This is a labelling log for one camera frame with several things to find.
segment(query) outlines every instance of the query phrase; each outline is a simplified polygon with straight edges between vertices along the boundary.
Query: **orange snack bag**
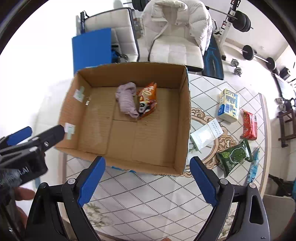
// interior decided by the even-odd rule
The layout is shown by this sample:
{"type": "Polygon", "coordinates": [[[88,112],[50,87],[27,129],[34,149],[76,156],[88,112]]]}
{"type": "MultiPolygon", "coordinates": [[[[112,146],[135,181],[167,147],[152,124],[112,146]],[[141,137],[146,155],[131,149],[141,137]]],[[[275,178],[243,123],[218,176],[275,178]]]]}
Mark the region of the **orange snack bag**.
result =
{"type": "Polygon", "coordinates": [[[137,95],[140,97],[139,118],[149,115],[154,111],[157,105],[156,88],[157,84],[152,82],[144,89],[137,92],[137,95]]]}

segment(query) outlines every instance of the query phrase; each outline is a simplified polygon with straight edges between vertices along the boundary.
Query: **red snack package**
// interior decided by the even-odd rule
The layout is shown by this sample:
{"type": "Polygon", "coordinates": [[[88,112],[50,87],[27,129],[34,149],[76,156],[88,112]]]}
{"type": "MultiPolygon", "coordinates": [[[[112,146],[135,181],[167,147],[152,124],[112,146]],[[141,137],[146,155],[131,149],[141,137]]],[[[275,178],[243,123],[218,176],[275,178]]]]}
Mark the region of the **red snack package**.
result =
{"type": "Polygon", "coordinates": [[[244,111],[244,132],[241,138],[246,138],[248,140],[257,139],[257,117],[256,115],[244,111]]]}
{"type": "Polygon", "coordinates": [[[157,105],[156,88],[157,84],[152,82],[144,89],[137,92],[137,95],[140,97],[139,118],[149,115],[154,111],[157,105]]]}

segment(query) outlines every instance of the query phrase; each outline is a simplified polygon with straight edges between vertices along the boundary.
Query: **dumbbell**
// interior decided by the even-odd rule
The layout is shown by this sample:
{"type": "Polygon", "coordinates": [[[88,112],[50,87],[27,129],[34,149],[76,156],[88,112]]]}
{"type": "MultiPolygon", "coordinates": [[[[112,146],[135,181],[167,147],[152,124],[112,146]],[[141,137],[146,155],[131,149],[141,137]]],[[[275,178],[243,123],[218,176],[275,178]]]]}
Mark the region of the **dumbbell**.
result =
{"type": "Polygon", "coordinates": [[[239,65],[239,62],[236,59],[231,60],[230,66],[235,67],[233,73],[240,77],[242,75],[242,69],[239,68],[238,65],[239,65]]]}
{"type": "Polygon", "coordinates": [[[242,49],[242,55],[246,60],[252,60],[254,57],[256,57],[266,62],[266,66],[270,71],[274,71],[276,69],[276,63],[274,62],[273,58],[268,57],[267,59],[263,59],[255,55],[255,53],[257,52],[249,45],[245,45],[242,49]]]}

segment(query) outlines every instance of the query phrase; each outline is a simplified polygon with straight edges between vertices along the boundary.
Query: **tape on cardboard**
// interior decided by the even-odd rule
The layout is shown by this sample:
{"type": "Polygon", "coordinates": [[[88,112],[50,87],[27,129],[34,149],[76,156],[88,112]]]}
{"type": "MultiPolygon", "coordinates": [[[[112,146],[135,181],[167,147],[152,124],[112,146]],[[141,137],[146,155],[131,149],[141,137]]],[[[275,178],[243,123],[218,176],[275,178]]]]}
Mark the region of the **tape on cardboard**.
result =
{"type": "Polygon", "coordinates": [[[76,99],[76,100],[79,100],[81,103],[83,102],[83,98],[84,98],[84,87],[83,86],[80,86],[80,89],[76,89],[75,90],[75,93],[73,95],[73,97],[76,99]]]}
{"type": "Polygon", "coordinates": [[[72,135],[75,133],[75,125],[72,125],[66,122],[64,129],[65,129],[65,132],[67,133],[66,139],[71,140],[72,135]]]}

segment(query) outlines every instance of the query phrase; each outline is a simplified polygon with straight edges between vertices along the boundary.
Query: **white puffer jacket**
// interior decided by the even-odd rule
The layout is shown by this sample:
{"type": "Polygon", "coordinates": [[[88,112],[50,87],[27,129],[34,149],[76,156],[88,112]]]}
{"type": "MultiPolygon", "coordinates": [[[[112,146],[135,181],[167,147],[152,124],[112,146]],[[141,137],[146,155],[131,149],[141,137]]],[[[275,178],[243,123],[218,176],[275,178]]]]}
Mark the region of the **white puffer jacket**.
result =
{"type": "Polygon", "coordinates": [[[202,55],[208,49],[213,30],[212,19],[205,5],[199,0],[151,0],[141,16],[141,26],[148,51],[153,41],[167,28],[168,21],[163,14],[163,7],[177,8],[175,25],[187,26],[190,35],[196,40],[202,55]]]}

